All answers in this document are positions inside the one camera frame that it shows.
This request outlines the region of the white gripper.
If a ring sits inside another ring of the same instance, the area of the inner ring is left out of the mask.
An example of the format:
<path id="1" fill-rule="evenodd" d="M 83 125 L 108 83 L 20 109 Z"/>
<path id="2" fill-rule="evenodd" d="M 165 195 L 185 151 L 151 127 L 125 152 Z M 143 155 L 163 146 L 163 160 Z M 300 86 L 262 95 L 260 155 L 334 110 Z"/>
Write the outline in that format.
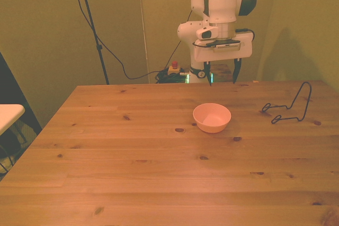
<path id="1" fill-rule="evenodd" d="M 212 84 L 210 61 L 234 59 L 233 83 L 236 82 L 242 66 L 241 58 L 252 55 L 253 33 L 238 33 L 231 41 L 196 40 L 193 44 L 193 57 L 197 62 L 204 62 L 204 72 L 209 85 Z"/>

